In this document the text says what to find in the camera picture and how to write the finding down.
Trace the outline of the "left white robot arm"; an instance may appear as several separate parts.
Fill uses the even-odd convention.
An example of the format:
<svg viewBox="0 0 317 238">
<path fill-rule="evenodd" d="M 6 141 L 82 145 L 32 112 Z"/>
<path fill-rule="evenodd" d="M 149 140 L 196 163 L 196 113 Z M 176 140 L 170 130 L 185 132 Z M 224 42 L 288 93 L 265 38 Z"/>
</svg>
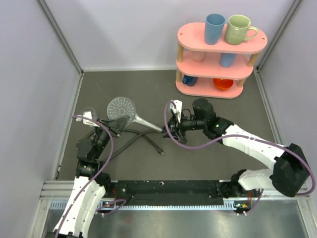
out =
<svg viewBox="0 0 317 238">
<path fill-rule="evenodd" d="M 112 192 L 112 184 L 103 170 L 108 161 L 101 162 L 99 157 L 107 144 L 114 145 L 113 139 L 119 137 L 129 116 L 115 120 L 94 119 L 87 116 L 73 115 L 77 121 L 92 125 L 94 135 L 91 139 L 83 138 L 77 142 L 76 175 L 71 195 L 66 208 L 53 232 L 47 237 L 86 238 L 94 215 L 102 197 Z"/>
</svg>

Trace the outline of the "grey shower head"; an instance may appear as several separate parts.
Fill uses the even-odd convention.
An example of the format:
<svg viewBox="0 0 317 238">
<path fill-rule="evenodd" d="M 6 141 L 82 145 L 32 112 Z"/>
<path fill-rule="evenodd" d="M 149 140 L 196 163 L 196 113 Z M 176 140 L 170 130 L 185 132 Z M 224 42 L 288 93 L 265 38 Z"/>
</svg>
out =
<svg viewBox="0 0 317 238">
<path fill-rule="evenodd" d="M 129 116 L 129 120 L 126 125 L 137 123 L 156 132 L 162 132 L 162 128 L 139 117 L 136 112 L 135 104 L 127 97 L 116 97 L 112 99 L 107 106 L 106 115 L 109 120 Z"/>
</svg>

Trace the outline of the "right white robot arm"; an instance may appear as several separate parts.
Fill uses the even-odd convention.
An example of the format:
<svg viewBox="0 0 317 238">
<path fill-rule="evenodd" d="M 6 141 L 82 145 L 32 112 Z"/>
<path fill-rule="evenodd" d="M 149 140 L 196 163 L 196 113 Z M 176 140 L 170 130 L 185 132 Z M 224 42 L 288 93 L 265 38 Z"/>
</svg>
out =
<svg viewBox="0 0 317 238">
<path fill-rule="evenodd" d="M 218 142 L 245 153 L 266 167 L 238 172 L 231 184 L 235 195 L 243 196 L 255 189 L 275 189 L 285 196 L 295 197 L 300 195 L 299 190 L 308 178 L 312 180 L 312 187 L 303 194 L 309 195 L 315 190 L 315 176 L 300 146 L 294 143 L 288 146 L 276 144 L 248 133 L 232 121 L 218 117 L 212 104 L 204 98 L 195 100 L 192 106 L 194 113 L 186 118 L 181 101 L 171 100 L 165 105 L 163 112 L 171 111 L 172 114 L 170 119 L 164 119 L 166 134 L 176 144 L 197 150 Z M 189 130 L 201 130 L 210 141 L 199 146 L 181 143 L 180 138 Z"/>
</svg>

